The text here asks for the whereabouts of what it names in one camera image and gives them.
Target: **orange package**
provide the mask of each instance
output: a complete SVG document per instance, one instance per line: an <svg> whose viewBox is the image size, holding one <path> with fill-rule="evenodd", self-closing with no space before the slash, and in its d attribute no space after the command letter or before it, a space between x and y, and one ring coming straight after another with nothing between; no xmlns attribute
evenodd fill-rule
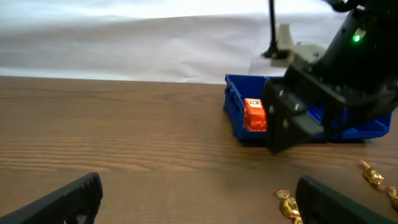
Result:
<svg viewBox="0 0 398 224"><path fill-rule="evenodd" d="M248 131L267 131L266 111L258 99L244 99L243 124Z"/></svg>

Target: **green light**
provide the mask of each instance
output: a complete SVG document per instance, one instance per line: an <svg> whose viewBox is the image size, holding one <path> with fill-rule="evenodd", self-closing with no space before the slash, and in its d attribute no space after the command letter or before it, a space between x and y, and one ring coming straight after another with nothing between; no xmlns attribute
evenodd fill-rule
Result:
<svg viewBox="0 0 398 224"><path fill-rule="evenodd" d="M354 35L353 40L354 40L355 42L358 42L358 41L361 40L361 36L360 36L360 35Z"/></svg>

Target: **brown tabletop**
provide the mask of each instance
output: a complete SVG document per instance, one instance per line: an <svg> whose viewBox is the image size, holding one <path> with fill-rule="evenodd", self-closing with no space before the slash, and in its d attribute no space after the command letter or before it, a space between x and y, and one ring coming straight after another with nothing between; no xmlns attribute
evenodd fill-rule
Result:
<svg viewBox="0 0 398 224"><path fill-rule="evenodd" d="M278 189L307 174L398 222L361 159L398 186L398 124L364 144L272 156L232 135L224 85L0 78L0 216L89 173L96 223L291 223Z"/></svg>

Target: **white backdrop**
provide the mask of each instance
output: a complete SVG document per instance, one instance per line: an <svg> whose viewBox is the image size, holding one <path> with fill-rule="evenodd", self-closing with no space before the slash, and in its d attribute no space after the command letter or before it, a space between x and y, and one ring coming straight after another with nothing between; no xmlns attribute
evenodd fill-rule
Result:
<svg viewBox="0 0 398 224"><path fill-rule="evenodd" d="M321 0L275 0L294 41L329 44L346 15ZM283 75L267 0L2 0L0 74L224 83L226 73Z"/></svg>

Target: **blue basket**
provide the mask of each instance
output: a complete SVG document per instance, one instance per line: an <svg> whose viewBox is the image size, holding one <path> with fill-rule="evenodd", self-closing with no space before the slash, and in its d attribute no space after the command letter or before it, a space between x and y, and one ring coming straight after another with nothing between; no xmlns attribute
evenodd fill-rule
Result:
<svg viewBox="0 0 398 224"><path fill-rule="evenodd" d="M233 134L239 140L265 139L266 132L247 131L243 125L244 99L245 98L262 98L262 89L264 84L270 77L259 77L250 75L226 75L225 103L224 110L229 116L233 127ZM323 118L324 108L310 108L308 113L319 123ZM343 113L343 119L349 117L347 111ZM350 128L341 134L334 136L332 139L371 139L382 137L390 130L391 116L383 116L374 119L356 128Z"/></svg>

